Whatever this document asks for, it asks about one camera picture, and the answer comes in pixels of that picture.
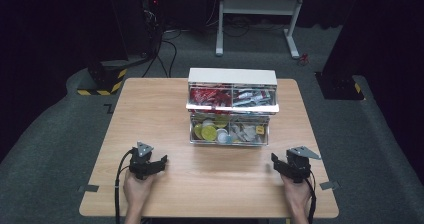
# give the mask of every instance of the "dark background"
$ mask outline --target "dark background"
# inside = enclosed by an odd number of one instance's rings
[[[120,30],[122,16],[112,8],[119,6],[117,0],[74,1],[0,0],[2,159],[31,122],[66,95],[66,80],[88,65],[84,50],[98,61],[128,54],[125,34]],[[202,29],[213,3],[164,0],[162,7],[167,21]],[[336,64],[331,64],[333,71],[366,77],[396,140],[423,181],[423,0],[353,3],[355,0],[304,0],[297,25],[319,24],[326,29],[345,24],[331,54],[337,57]],[[92,13],[100,19],[95,28],[93,22],[99,19],[90,22],[81,18],[91,8],[96,8]],[[109,30],[107,41],[89,35],[105,30]],[[75,38],[75,32],[81,39]],[[96,54],[107,48],[113,51],[106,53],[116,56]],[[348,50],[348,55],[337,50]]]

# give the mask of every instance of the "human hand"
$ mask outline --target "human hand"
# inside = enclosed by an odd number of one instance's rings
[[[140,223],[141,211],[150,194],[150,189],[156,175],[151,175],[146,180],[140,180],[129,170],[125,173],[124,193],[127,198],[128,208],[125,223]]]
[[[296,224],[308,223],[306,205],[311,198],[311,190],[306,181],[294,183],[292,179],[280,175],[284,182],[286,201],[290,206],[290,212]]]

